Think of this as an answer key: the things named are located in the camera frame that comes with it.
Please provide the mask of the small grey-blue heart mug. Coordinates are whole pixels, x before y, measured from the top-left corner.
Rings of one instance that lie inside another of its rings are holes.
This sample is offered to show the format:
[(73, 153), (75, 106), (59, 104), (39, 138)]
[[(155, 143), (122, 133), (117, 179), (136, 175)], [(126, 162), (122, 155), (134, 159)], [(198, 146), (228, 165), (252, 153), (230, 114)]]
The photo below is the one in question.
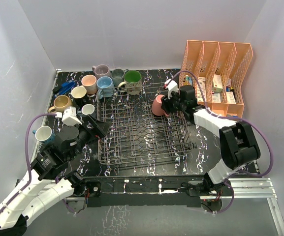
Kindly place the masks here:
[(81, 116), (92, 116), (93, 118), (96, 118), (96, 112), (95, 107), (92, 104), (86, 104), (81, 109)]

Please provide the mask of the teal floral mug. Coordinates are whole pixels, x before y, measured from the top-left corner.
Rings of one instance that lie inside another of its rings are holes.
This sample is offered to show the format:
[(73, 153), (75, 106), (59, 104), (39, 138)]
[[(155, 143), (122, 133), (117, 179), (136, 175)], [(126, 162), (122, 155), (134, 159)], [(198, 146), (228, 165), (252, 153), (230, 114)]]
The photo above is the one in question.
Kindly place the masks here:
[(35, 138), (43, 144), (50, 143), (55, 138), (54, 131), (49, 126), (41, 126), (37, 130), (33, 130), (32, 133), (35, 135)]

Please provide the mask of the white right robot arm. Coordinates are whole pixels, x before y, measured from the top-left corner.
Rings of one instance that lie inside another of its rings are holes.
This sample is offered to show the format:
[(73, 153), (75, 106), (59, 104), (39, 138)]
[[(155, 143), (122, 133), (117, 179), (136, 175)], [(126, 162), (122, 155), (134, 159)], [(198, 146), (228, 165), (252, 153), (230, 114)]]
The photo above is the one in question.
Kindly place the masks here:
[(209, 195), (221, 190), (226, 178), (260, 157), (252, 127), (244, 121), (233, 121), (213, 113), (197, 103), (193, 86), (165, 85), (168, 94), (161, 99), (167, 113), (180, 111), (186, 120), (212, 132), (220, 140), (221, 159), (195, 188)]

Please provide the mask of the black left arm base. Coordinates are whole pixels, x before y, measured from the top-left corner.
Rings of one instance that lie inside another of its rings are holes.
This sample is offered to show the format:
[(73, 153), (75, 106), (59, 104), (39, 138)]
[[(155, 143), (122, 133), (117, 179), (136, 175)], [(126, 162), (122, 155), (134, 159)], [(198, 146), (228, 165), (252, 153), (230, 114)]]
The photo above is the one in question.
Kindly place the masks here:
[(73, 187), (73, 196), (98, 197), (101, 192), (101, 183), (99, 181), (85, 180), (77, 171), (72, 171), (65, 176)]

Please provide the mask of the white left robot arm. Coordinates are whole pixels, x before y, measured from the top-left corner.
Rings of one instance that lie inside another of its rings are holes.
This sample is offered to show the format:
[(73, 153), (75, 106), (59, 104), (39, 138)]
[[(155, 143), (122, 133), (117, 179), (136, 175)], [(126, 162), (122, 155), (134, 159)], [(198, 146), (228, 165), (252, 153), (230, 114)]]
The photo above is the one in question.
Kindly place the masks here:
[(64, 126), (46, 144), (39, 157), (28, 163), (28, 171), (12, 192), (0, 203), (0, 236), (21, 236), (40, 214), (64, 198), (81, 196), (86, 181), (77, 171), (70, 172), (43, 194), (68, 162), (82, 152), (85, 145), (104, 138), (110, 124), (88, 115), (80, 124)]

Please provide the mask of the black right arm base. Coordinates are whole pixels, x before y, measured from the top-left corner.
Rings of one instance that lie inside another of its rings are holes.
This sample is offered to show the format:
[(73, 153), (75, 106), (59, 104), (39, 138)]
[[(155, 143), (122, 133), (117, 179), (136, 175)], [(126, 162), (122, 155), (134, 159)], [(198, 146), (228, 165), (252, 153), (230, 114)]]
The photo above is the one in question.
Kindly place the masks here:
[(198, 184), (191, 184), (188, 182), (183, 182), (181, 184), (181, 187), (185, 188), (188, 195), (190, 194), (190, 191), (195, 193), (206, 193), (209, 195), (211, 195), (213, 191), (216, 191), (216, 197), (212, 199), (212, 202), (220, 200), (223, 192), (222, 188), (224, 186), (227, 186), (230, 189), (231, 196), (234, 198), (234, 191), (232, 186), (229, 184), (229, 178), (227, 177), (224, 180), (221, 180), (220, 183), (213, 183), (208, 173), (206, 173), (203, 181), (199, 182)]

